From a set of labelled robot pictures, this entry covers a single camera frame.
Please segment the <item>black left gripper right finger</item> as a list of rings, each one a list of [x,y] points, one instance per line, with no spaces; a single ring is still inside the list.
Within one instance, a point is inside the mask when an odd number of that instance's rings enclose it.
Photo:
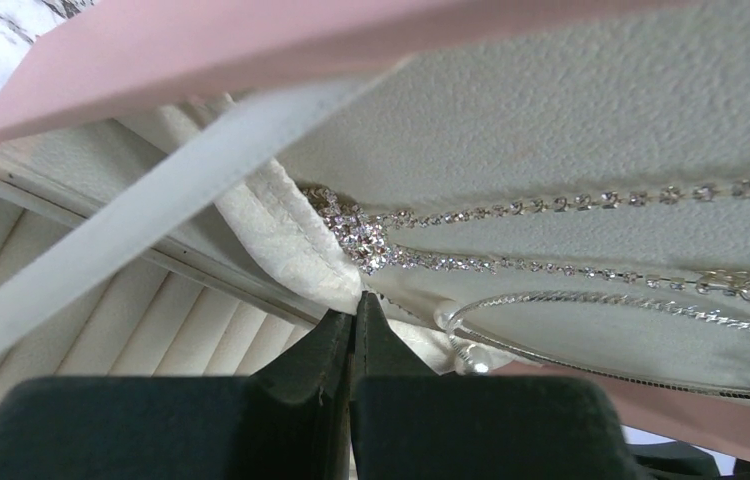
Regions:
[[[361,479],[642,479],[597,385],[566,376],[439,375],[357,308],[351,439]]]

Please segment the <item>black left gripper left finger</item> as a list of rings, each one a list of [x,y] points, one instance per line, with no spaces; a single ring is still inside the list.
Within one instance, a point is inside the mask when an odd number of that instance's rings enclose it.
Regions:
[[[354,319],[250,376],[54,376],[0,403],[0,479],[344,479]]]

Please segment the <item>pink jewelry box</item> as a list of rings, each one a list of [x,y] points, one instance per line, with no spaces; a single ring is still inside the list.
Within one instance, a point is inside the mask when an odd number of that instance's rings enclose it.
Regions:
[[[0,87],[96,1],[0,1]],[[0,356],[0,400],[39,375],[251,373],[327,293],[384,294],[440,371],[435,307],[521,290],[669,299],[750,318],[750,1],[695,1],[411,56],[379,85]],[[0,286],[245,92],[0,144]],[[387,235],[305,237],[327,187]],[[361,215],[351,215],[351,219]],[[750,461],[750,333],[622,307],[471,312],[502,372],[587,374],[623,424]]]

